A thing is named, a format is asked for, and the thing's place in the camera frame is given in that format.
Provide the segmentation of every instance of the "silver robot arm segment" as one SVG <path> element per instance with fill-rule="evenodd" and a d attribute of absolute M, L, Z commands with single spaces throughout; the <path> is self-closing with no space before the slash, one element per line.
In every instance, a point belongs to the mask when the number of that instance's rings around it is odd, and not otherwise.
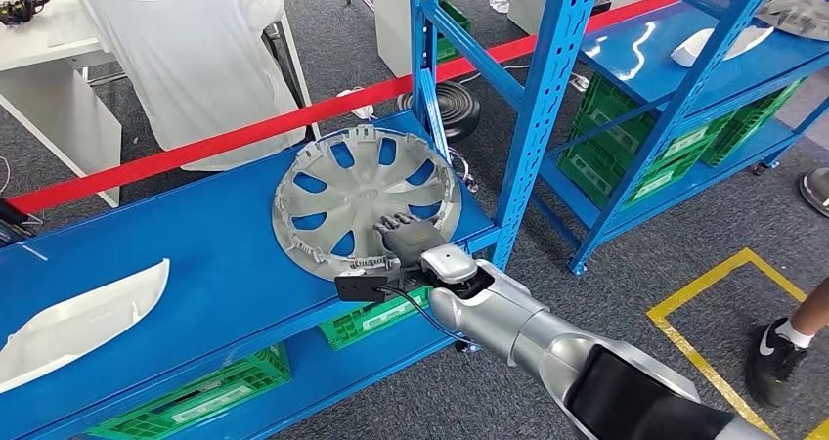
<path fill-rule="evenodd" d="M 534 377 L 582 438 L 770 438 L 741 417 L 700 405 L 690 380 L 632 345 L 552 315 L 486 260 L 444 244 L 423 252 L 420 266 L 437 281 L 429 294 L 435 317 Z M 462 283 L 471 290 L 458 291 Z"/>

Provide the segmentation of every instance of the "black sneaker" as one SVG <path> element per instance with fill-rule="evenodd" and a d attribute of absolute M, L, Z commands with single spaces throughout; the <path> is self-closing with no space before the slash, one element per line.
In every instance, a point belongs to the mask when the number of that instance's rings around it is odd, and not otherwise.
<path fill-rule="evenodd" d="M 789 399 L 789 378 L 807 354 L 806 349 L 797 347 L 774 332 L 785 321 L 785 318 L 781 318 L 768 326 L 757 328 L 746 361 L 746 386 L 749 393 L 760 404 L 775 408 L 785 405 Z"/>

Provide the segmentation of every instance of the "green crate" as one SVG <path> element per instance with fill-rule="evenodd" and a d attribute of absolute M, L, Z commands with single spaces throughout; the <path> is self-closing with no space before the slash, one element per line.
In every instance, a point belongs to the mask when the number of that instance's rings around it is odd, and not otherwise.
<path fill-rule="evenodd" d="M 280 343 L 86 431 L 113 440 L 161 439 L 290 381 Z"/>
<path fill-rule="evenodd" d="M 720 133 L 700 158 L 709 166 L 717 166 L 737 147 L 766 124 L 783 104 L 791 98 L 802 80 L 780 91 L 767 95 L 738 110 L 720 130 Z"/>
<path fill-rule="evenodd" d="M 638 103 L 616 88 L 601 75 L 594 73 L 589 88 L 579 105 L 571 131 L 571 140 L 582 133 L 609 122 L 638 107 Z M 595 142 L 610 153 L 621 166 L 627 168 L 639 151 L 656 119 L 645 112 L 633 119 L 615 125 L 606 132 L 593 137 Z M 718 136 L 724 123 L 718 121 L 703 125 L 671 141 L 665 150 L 653 160 L 654 165 L 667 164 L 701 145 L 709 145 Z"/>
<path fill-rule="evenodd" d="M 422 286 L 409 296 L 422 308 L 429 306 L 430 286 Z M 372 303 L 320 325 L 320 330 L 334 350 L 347 347 L 368 335 L 390 326 L 417 311 L 402 296 L 384 303 Z"/>
<path fill-rule="evenodd" d="M 448 13 L 456 23 L 460 24 L 460 27 L 462 27 L 464 31 L 469 32 L 469 29 L 472 28 L 472 20 L 467 18 L 466 15 L 461 13 L 460 10 L 455 8 L 455 6 L 449 3 L 449 1 L 438 0 L 438 6 Z M 438 49 L 437 54 L 435 54 L 438 64 L 450 61 L 456 58 L 459 54 L 460 52 L 458 52 L 458 49 L 456 49 L 455 46 L 449 42 L 449 39 L 444 37 L 443 34 L 438 34 Z"/>
<path fill-rule="evenodd" d="M 623 208 L 656 194 L 682 178 L 706 148 L 707 145 L 697 145 L 667 163 L 651 164 Z M 558 167 L 599 208 L 607 205 L 626 171 L 614 160 L 613 155 L 593 140 L 571 148 L 559 159 Z"/>

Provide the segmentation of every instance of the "red rope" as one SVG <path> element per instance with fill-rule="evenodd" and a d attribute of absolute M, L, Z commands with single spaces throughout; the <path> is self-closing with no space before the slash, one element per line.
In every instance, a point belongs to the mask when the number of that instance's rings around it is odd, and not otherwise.
<path fill-rule="evenodd" d="M 676 0 L 640 0 L 617 9 L 591 17 L 586 32 L 595 32 L 603 27 L 671 5 Z M 499 63 L 531 54 L 536 45 L 536 36 L 523 37 L 487 50 Z M 456 59 L 438 66 L 438 80 L 448 80 L 474 70 L 466 59 Z M 360 106 L 373 105 L 411 90 L 410 76 L 394 78 L 340 98 L 329 98 L 300 110 L 294 110 L 272 119 L 227 132 L 215 137 L 193 142 L 159 154 L 47 186 L 15 198 L 9 202 L 24 213 L 56 207 L 81 198 L 87 198 L 100 191 L 106 191 L 164 171 L 178 168 L 187 163 L 221 154 L 260 140 L 282 134 L 297 127 L 329 119 Z"/>

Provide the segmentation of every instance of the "yellow tape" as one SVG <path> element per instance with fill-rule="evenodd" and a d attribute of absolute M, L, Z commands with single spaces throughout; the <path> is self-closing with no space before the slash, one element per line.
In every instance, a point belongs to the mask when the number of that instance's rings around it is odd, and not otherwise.
<path fill-rule="evenodd" d="M 767 262 L 763 261 L 754 251 L 749 249 L 748 247 L 743 249 L 743 251 L 748 252 L 749 259 L 751 260 L 752 264 L 760 268 L 764 274 L 769 276 L 773 281 L 775 281 L 781 288 L 788 291 L 790 295 L 792 295 L 796 300 L 803 301 L 806 299 L 806 294 L 803 293 L 799 288 L 797 288 L 794 284 L 789 282 L 788 279 L 783 277 L 782 274 L 777 272 L 777 269 L 769 266 Z"/>
<path fill-rule="evenodd" d="M 714 367 L 706 361 L 702 355 L 688 342 L 682 335 L 676 330 L 667 320 L 664 319 L 654 319 L 651 317 L 654 324 L 665 333 L 668 339 L 674 343 L 674 345 L 683 353 L 688 360 L 694 364 L 702 375 L 708 379 L 708 381 L 720 392 L 722 397 L 725 398 L 734 409 L 737 410 L 737 413 L 740 414 L 745 420 L 756 426 L 757 428 L 762 429 L 764 432 L 768 433 L 769 435 L 773 436 L 774 438 L 779 438 L 777 435 L 771 431 L 771 428 L 763 422 L 760 416 L 755 413 L 748 404 L 746 404 L 745 400 L 734 391 L 734 388 L 728 384 L 727 381 L 722 379 L 722 376 L 714 370 Z"/>
<path fill-rule="evenodd" d="M 651 320 L 654 318 L 667 317 L 676 308 L 679 308 L 687 303 L 688 300 L 697 296 L 709 286 L 712 286 L 716 281 L 719 281 L 734 269 L 751 261 L 752 255 L 757 257 L 757 254 L 754 254 L 751 249 L 747 247 L 744 248 L 740 252 L 722 261 L 717 267 L 706 272 L 694 282 L 680 288 L 676 293 L 666 298 L 662 303 L 651 308 L 647 315 Z"/>
<path fill-rule="evenodd" d="M 776 284 L 786 290 L 798 301 L 804 301 L 806 295 L 792 284 L 776 269 L 763 261 L 754 251 L 748 247 L 743 248 L 740 252 L 734 254 L 722 261 L 714 269 L 706 272 L 695 281 L 687 286 L 684 286 L 673 295 L 666 298 L 664 301 L 654 306 L 647 312 L 647 316 L 653 321 L 657 328 L 659 328 L 668 339 L 688 358 L 688 360 L 708 379 L 708 381 L 722 394 L 722 396 L 734 407 L 735 410 L 746 421 L 750 422 L 757 428 L 762 429 L 769 435 L 778 438 L 768 425 L 763 422 L 760 416 L 757 415 L 745 402 L 743 398 L 734 391 L 711 364 L 706 361 L 703 356 L 677 331 L 670 323 L 668 323 L 668 315 L 687 303 L 689 300 L 699 295 L 703 290 L 712 286 L 717 281 L 730 274 L 734 269 L 742 267 L 748 263 L 752 263 L 758 267 L 764 274 L 769 276 Z M 829 419 L 818 426 L 806 440 L 829 440 Z"/>
<path fill-rule="evenodd" d="M 812 433 L 806 437 L 806 440 L 829 440 L 829 418 L 819 427 L 815 428 Z"/>

